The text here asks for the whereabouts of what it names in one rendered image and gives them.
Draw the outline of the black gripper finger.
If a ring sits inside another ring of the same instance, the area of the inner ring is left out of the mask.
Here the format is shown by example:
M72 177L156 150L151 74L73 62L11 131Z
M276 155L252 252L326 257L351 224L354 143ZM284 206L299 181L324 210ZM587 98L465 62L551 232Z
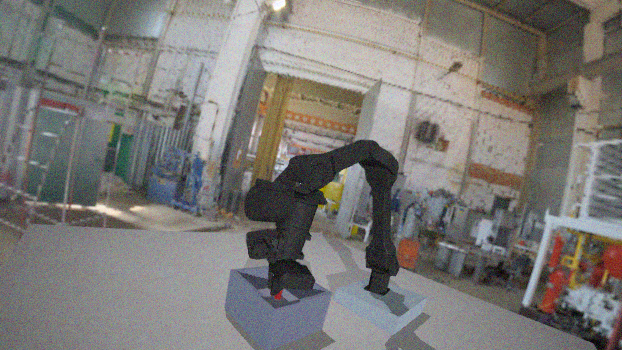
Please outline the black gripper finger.
M284 290L284 288L279 287L274 278L276 266L269 266L269 268L270 268L271 274L273 275L272 282L271 282L272 287L271 287L270 295L276 296L281 290Z
M278 260L275 260L273 257L269 257L267 261L269 262L269 266L277 266L277 264L279 264ZM268 278L269 278L268 289L271 289L272 287L271 282L272 282L273 275L271 274L270 268L268 270Z

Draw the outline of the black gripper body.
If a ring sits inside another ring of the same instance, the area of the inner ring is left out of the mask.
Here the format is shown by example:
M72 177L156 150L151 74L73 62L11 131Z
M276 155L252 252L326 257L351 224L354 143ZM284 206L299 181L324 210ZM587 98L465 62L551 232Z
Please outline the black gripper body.
M302 229L291 226L287 223L276 222L277 232L282 231L284 236L284 253L282 260L278 260L274 278L279 287L284 289L294 289L311 291L315 279L305 265L300 265L296 260L303 260L302 248L305 241L310 241L312 235L309 229Z

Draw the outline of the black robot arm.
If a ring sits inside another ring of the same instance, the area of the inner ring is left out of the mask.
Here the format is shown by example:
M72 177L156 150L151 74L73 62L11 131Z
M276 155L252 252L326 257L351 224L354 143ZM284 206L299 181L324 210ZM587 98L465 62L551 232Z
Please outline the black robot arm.
M294 156L281 174L270 182L256 179L245 196L244 209L251 221L285 222L309 229L318 205L327 205L322 189L335 175L359 164L373 194L373 241L365 248L366 268L372 269L369 292L385 296L390 276L396 276L399 263L390 238L391 187L397 180L399 163L374 140L358 140L323 154ZM279 228L279 225L278 225ZM246 233L249 258L282 260L284 236L276 229Z

